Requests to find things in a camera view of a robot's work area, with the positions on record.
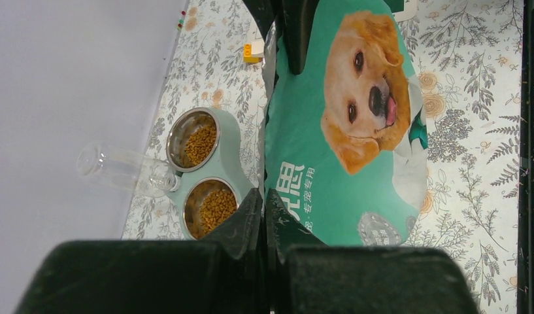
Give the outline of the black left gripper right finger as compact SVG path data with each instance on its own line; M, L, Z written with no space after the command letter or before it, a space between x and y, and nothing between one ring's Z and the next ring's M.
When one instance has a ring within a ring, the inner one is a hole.
M266 286L276 313L476 313L456 263L437 249L330 247L265 195Z

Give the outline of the mint green double bowl stand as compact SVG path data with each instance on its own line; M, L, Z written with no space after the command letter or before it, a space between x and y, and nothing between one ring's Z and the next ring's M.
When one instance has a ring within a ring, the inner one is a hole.
M177 191L168 193L168 197L178 210L180 227L184 237L187 239L191 238L188 237L187 230L184 227L182 208L186 196L196 183L209 177L223 179L232 187L239 205L253 187L251 181L244 174L240 161L241 132L238 121L227 111L215 108L207 109L214 111L219 120L220 140L218 146L203 167L188 173L176 170L176 174L181 180L180 187Z

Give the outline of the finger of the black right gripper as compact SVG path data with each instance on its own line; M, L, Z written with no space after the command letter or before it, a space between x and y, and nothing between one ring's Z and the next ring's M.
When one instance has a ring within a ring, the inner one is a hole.
M281 9L281 0L243 0L246 8L252 15L263 39L273 22L277 21Z
M306 64L314 15L319 0L282 0L283 39L288 65L300 75Z

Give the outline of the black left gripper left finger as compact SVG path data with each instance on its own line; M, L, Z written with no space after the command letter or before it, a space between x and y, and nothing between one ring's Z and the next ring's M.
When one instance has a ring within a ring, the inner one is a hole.
M44 259L17 313L262 313L262 198L197 241L69 241Z

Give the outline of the green pet food bag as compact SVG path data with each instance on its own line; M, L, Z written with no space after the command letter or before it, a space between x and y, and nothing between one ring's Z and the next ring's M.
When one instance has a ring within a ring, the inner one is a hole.
M319 75L279 73L265 123L266 189L327 245L404 243L427 192L418 77L398 28L348 15Z

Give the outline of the floral patterned table mat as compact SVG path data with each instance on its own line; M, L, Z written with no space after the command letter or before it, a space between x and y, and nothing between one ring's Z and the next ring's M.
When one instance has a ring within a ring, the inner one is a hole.
M427 110L428 192L408 245L446 251L481 313L515 313L523 1L419 1L399 23ZM229 111L240 157L257 180L266 102L245 65L255 23L241 1L190 1L146 153L165 159L173 122L192 107Z

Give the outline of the clear water bottle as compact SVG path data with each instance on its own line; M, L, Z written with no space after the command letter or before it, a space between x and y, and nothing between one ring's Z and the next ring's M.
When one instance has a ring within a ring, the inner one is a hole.
M150 198L175 192L181 183L168 162L103 142L90 143L82 149L76 171L89 183Z

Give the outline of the white yellow toy block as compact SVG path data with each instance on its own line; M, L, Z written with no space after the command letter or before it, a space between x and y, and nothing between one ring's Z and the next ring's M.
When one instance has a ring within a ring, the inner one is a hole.
M244 63L259 63L264 58L264 40L255 39L243 45L242 60Z

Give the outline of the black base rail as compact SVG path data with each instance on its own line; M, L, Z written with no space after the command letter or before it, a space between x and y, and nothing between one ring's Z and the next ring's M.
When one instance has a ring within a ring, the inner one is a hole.
M534 313L534 1L524 1L517 312Z

